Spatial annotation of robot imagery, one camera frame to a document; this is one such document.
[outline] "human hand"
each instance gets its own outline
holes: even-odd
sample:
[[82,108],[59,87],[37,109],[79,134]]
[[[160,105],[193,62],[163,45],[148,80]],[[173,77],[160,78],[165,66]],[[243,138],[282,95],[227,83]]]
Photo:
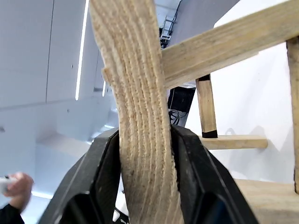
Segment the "human hand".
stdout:
[[16,181],[7,186],[7,192],[4,193],[4,196],[15,197],[23,194],[31,194],[34,182],[29,175],[18,172],[16,174],[9,175],[9,177],[14,178]]

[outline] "wooden beam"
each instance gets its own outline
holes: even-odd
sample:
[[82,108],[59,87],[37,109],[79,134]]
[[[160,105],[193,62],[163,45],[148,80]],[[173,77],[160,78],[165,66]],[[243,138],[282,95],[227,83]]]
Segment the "wooden beam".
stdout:
[[199,137],[201,143],[211,149],[239,149],[239,148],[266,148],[268,140],[256,135],[220,135],[218,138],[208,139]]
[[299,35],[299,0],[209,30],[162,51],[165,85],[179,86]]
[[235,180],[260,224],[299,221],[299,195],[293,184]]
[[199,116],[203,138],[217,138],[211,76],[196,79]]
[[299,193],[299,37],[286,42],[290,67],[295,150],[295,192]]

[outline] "white wall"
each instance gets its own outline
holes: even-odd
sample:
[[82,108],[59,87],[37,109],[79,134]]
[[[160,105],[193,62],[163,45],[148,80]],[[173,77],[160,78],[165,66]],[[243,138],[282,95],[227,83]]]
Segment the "white wall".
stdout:
[[0,107],[44,102],[52,4],[1,1]]
[[[53,1],[46,0],[0,3],[0,126],[5,130],[0,132],[0,175],[26,172],[36,181],[34,189],[49,193],[78,155],[37,142],[55,133],[87,141],[106,123],[110,109],[108,97],[93,93],[101,58],[89,19],[81,91],[75,101],[84,1],[55,1],[47,75],[52,6]],[[48,165],[56,163],[60,166],[54,166],[49,176],[57,176],[48,178]],[[7,201],[0,196],[0,206]],[[24,216],[34,220],[46,204],[33,197]]]
[[[218,25],[275,3],[241,0]],[[293,182],[292,107],[285,43],[213,72],[211,77],[218,134],[258,134],[269,139],[267,149],[214,150],[213,154],[235,178]],[[201,134],[196,94],[186,127]]]

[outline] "wooden frame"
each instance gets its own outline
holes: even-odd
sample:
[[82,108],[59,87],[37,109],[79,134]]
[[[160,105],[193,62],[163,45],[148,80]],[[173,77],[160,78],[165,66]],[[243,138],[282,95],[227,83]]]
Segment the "wooden frame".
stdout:
[[[183,223],[164,86],[172,88],[204,77],[285,41],[292,89],[295,183],[299,182],[299,0],[254,13],[163,51],[152,0],[91,0],[90,4],[105,62],[103,74],[114,89],[119,110],[120,158],[132,223]],[[199,98],[203,131],[217,131],[211,82],[197,83],[199,94],[205,96]],[[267,147],[263,137],[217,137],[201,140],[209,149]],[[298,222],[299,196],[293,185],[237,183],[261,223]]]

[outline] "wooden workpiece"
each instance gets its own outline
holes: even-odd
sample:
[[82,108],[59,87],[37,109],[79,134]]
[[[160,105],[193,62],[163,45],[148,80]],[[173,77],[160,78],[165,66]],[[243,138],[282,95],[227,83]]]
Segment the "wooden workpiece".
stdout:
[[260,224],[299,223],[299,195],[293,184],[235,181]]
[[295,191],[299,194],[299,37],[286,42],[290,68],[295,150]]
[[199,138],[201,143],[209,150],[268,147],[268,140],[257,135],[219,135],[218,138],[212,139],[201,136]]
[[[299,0],[246,16],[163,51],[153,0],[90,0],[90,12],[105,62],[103,75],[113,88],[119,112],[121,172],[130,223],[183,224],[165,87],[203,77],[299,35]],[[298,157],[298,39],[288,41],[288,56]],[[211,83],[202,84],[203,130],[216,130],[214,104],[209,101],[213,99]],[[266,138],[256,136],[201,140],[208,149],[267,147]],[[262,224],[299,222],[299,196],[292,184],[237,184]]]
[[196,79],[199,116],[203,138],[217,138],[217,127],[214,109],[211,76]]
[[96,42],[119,113],[131,224],[182,224],[153,0],[91,0]]
[[299,35],[299,0],[214,28],[162,51],[166,88],[210,74]]

